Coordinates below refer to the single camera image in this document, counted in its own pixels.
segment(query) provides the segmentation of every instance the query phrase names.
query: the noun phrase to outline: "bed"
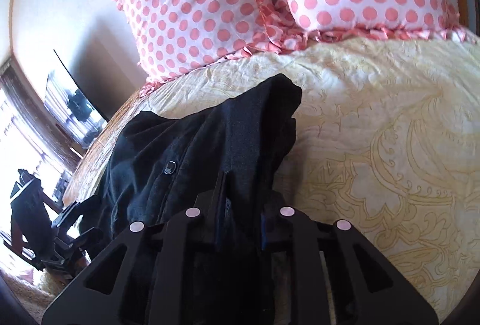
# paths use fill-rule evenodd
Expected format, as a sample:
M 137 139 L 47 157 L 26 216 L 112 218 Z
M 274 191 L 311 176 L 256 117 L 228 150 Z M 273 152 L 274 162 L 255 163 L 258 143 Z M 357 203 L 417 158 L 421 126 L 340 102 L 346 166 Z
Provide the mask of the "bed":
M 450 2 L 478 33 L 478 0 Z M 480 269 L 480 47 L 468 37 L 310 41 L 136 92 L 83 158 L 64 203 L 95 193 L 119 133 L 140 111 L 181 118 L 283 73 L 303 95 L 274 189 L 312 219 L 351 221 L 448 323 Z

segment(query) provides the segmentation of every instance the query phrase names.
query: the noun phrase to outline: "yellow patterned bedspread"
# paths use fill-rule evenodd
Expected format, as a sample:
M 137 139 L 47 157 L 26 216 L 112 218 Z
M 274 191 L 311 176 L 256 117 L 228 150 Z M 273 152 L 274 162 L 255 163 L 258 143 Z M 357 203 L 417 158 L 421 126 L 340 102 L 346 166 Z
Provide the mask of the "yellow patterned bedspread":
M 125 105 L 66 199 L 93 193 L 140 110 L 181 118 L 277 73 L 303 96 L 275 189 L 315 220 L 351 221 L 443 320 L 480 268 L 479 46 L 351 39 L 195 70 Z

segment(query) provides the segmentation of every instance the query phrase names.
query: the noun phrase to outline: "wall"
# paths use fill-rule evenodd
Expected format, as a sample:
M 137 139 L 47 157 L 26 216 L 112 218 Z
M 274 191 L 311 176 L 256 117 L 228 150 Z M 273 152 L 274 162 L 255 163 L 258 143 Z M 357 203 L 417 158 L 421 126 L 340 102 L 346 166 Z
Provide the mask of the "wall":
M 107 116 L 145 82 L 130 27 L 112 0 L 13 0 L 12 35 L 18 63 L 42 98 L 59 65 L 53 49 Z
M 0 66 L 10 56 L 9 10 L 10 0 L 0 0 Z

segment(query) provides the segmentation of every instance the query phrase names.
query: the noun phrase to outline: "pink circular marker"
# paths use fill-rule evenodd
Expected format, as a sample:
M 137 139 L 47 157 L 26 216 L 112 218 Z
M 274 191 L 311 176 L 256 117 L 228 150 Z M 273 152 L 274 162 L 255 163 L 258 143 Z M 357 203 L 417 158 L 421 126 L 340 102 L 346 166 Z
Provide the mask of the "pink circular marker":
M 340 230 L 350 230 L 352 224 L 349 221 L 345 221 L 345 219 L 340 219 L 337 221 L 337 228 Z
M 280 209 L 280 214 L 283 216 L 292 216 L 295 214 L 295 210 L 291 207 L 282 207 Z
M 185 211 L 185 214 L 190 218 L 195 218 L 196 216 L 200 215 L 200 209 L 197 209 L 196 207 L 191 207 L 187 211 Z
M 143 224 L 143 222 L 136 221 L 130 224 L 130 231 L 132 231 L 133 233 L 138 233 L 139 231 L 142 231 L 144 227 L 145 225 Z

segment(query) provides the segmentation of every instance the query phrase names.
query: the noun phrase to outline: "bed sheet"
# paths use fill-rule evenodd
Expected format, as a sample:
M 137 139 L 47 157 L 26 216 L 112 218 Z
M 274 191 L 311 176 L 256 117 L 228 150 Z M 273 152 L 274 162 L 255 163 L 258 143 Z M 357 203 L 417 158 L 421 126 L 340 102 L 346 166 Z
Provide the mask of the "bed sheet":
M 66 203 L 93 194 L 118 133 L 140 110 L 180 118 L 278 73 L 303 96 L 274 188 L 317 221 L 351 221 L 443 320 L 480 267 L 476 45 L 356 38 L 194 70 L 124 105 L 77 169 Z

